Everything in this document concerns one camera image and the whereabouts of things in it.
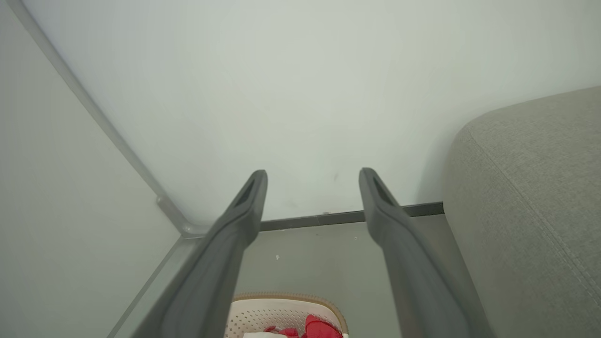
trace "gray upholstered sofa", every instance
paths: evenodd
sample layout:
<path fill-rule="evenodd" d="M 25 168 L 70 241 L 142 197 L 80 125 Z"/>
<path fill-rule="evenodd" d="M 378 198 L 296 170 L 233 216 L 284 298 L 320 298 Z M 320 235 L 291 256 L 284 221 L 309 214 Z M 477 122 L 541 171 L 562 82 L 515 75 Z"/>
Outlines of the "gray upholstered sofa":
<path fill-rule="evenodd" d="M 601 337 L 601 87 L 468 123 L 444 208 L 499 338 Z"/>

